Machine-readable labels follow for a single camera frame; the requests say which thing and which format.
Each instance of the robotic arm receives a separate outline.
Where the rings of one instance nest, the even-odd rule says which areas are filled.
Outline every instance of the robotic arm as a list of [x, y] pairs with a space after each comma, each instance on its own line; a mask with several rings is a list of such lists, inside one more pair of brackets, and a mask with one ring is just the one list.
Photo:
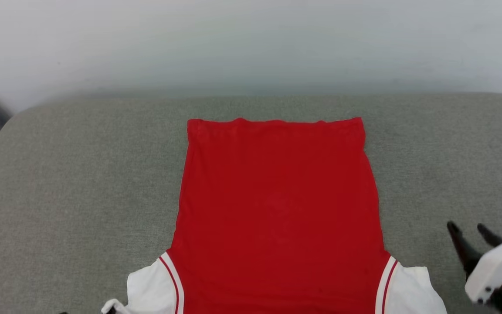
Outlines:
[[454, 222], [449, 221], [447, 228], [466, 272], [466, 294], [472, 302], [494, 307], [502, 313], [502, 238], [478, 224], [484, 240], [494, 247], [481, 254], [464, 239]]

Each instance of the white wall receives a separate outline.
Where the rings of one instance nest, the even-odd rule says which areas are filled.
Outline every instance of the white wall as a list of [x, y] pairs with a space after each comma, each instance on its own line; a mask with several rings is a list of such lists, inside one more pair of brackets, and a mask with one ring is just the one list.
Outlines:
[[502, 0], [0, 0], [0, 103], [502, 92]]

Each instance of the t-shirt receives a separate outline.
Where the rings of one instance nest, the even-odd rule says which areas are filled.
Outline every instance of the t-shirt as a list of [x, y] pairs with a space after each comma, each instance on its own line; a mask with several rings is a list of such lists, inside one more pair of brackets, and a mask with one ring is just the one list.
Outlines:
[[171, 248], [103, 313], [446, 313], [427, 269], [385, 251], [361, 119], [187, 133]]

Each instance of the gray fabric surface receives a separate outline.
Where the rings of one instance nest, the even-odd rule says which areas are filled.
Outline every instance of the gray fabric surface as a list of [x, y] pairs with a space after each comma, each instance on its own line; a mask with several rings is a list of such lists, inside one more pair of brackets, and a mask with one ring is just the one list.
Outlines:
[[446, 230], [502, 234], [502, 95], [90, 100], [0, 133], [0, 312], [98, 312], [175, 230], [187, 119], [363, 117], [387, 250], [472, 312]]

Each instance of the white sleeve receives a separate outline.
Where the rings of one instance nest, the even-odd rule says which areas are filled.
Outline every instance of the white sleeve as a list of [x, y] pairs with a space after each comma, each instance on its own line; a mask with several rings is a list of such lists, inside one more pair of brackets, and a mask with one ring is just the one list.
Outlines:
[[164, 262], [156, 260], [127, 278], [127, 306], [112, 299], [104, 304], [102, 313], [112, 307], [119, 314], [175, 314], [177, 292], [173, 278]]
[[426, 267], [396, 265], [386, 295], [386, 314], [446, 314]]

